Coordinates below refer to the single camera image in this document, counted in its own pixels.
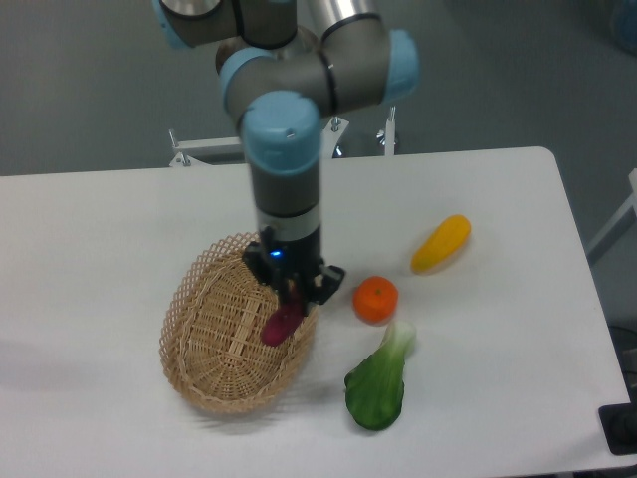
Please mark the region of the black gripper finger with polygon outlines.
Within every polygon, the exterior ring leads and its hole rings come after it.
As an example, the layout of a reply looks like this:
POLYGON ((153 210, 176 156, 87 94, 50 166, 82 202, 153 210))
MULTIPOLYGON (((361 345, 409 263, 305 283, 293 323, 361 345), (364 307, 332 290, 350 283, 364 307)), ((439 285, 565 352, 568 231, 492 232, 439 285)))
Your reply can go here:
POLYGON ((346 271, 333 265, 320 264, 316 271, 301 274, 301 297, 304 315, 314 306, 326 303, 339 289, 346 271))
POLYGON ((243 252, 242 260, 261 285, 268 286, 277 294, 282 305, 293 301, 289 278, 280 261, 266 251, 261 243, 250 242, 243 252))

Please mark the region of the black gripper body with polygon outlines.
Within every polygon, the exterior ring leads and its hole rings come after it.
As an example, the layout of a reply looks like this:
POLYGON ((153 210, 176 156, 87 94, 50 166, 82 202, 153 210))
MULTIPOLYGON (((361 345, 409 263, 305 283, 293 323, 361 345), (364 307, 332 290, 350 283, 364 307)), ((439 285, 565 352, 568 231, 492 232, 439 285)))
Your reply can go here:
POLYGON ((280 261, 289 279, 301 281, 302 273, 316 271, 323 263, 320 252, 320 227, 310 235, 292 241, 279 240, 275 230, 268 226, 259 232, 259 243, 280 261))

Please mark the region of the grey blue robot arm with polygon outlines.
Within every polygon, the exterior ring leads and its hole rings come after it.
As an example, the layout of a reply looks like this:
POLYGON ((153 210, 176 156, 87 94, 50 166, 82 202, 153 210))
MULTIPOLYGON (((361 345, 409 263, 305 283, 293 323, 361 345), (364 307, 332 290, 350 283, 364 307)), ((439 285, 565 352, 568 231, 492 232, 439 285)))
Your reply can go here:
POLYGON ((259 237, 243 259, 283 305, 307 314, 344 273, 320 245, 319 154, 325 118, 389 104, 417 87, 417 46, 371 1, 314 1, 302 39, 293 1, 157 1, 176 48, 217 44, 223 107, 250 167, 259 237))

